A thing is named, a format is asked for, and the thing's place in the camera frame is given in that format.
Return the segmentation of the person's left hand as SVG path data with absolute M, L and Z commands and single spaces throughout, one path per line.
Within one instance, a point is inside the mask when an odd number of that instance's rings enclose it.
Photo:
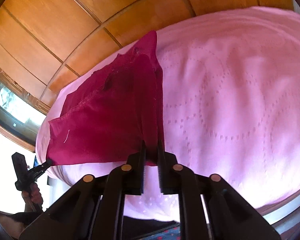
M 36 204 L 42 208 L 43 198 L 40 189 L 36 183 L 30 185 L 30 191 L 22 191 L 21 196 L 25 202 L 25 212 L 32 212 L 32 207 Z

